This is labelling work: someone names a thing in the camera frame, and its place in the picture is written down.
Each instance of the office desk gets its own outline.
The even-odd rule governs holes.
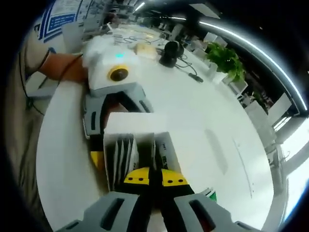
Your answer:
[[[213,187],[218,204],[233,220],[261,228],[273,197],[269,164],[261,140],[231,90],[213,85],[208,67],[185,51],[203,83],[185,72],[141,59],[140,84],[154,111],[168,118],[183,175],[195,192]],[[74,219],[107,192],[105,174],[89,158],[82,126],[81,85],[62,82],[46,111],[37,150],[37,182],[53,230]],[[151,231],[162,231],[162,218],[151,218]]]

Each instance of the person's arm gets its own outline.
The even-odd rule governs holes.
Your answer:
[[[87,69],[83,67],[83,60],[78,55],[50,53],[39,72],[53,80],[69,80],[83,83],[87,81]]]
[[[78,57],[76,55],[49,52],[48,47],[37,39],[34,32],[29,34],[25,45],[27,75],[39,71],[53,80],[70,80],[79,83],[87,81],[87,69],[82,66],[82,58],[75,60]],[[70,67],[61,76],[68,65]]]

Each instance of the ceiling light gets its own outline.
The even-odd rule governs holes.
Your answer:
[[[186,18],[179,18],[179,17],[171,17],[173,19],[179,19],[179,20],[187,20]]]
[[[142,3],[135,9],[135,11],[138,11],[143,5],[145,5],[144,2],[142,2]]]
[[[258,48],[256,45],[254,45],[253,43],[249,42],[248,40],[242,38],[241,36],[227,30],[227,29],[224,29],[224,28],[221,28],[221,27],[218,27],[216,25],[213,25],[213,24],[209,24],[209,23],[205,23],[205,22],[202,22],[200,21],[199,22],[200,24],[204,24],[204,25],[207,25],[207,26],[210,26],[212,28],[216,28],[216,29],[219,29],[221,31],[224,31],[240,40],[242,40],[243,42],[245,42],[246,44],[250,45],[251,47],[253,47],[256,51],[258,51],[259,53],[261,53],[263,56],[265,56],[271,63],[273,63],[278,69],[279,71],[285,76],[285,78],[288,80],[288,82],[291,84],[291,86],[294,88],[296,94],[298,95],[301,103],[303,104],[304,106],[304,109],[307,110],[307,106],[302,98],[302,96],[300,95],[298,89],[296,88],[296,86],[294,85],[294,83],[292,82],[292,80],[290,79],[290,77],[285,73],[285,71],[269,56],[267,55],[264,51],[262,51],[260,48]]]

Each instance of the potted plant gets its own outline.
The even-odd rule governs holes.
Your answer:
[[[214,82],[219,83],[227,76],[233,82],[244,80],[245,70],[234,49],[223,47],[218,43],[209,43],[208,48],[206,58],[212,62],[210,76]]]

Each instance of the teal light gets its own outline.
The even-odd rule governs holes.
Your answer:
[[[117,57],[117,58],[124,57],[124,54],[116,54],[116,57]]]

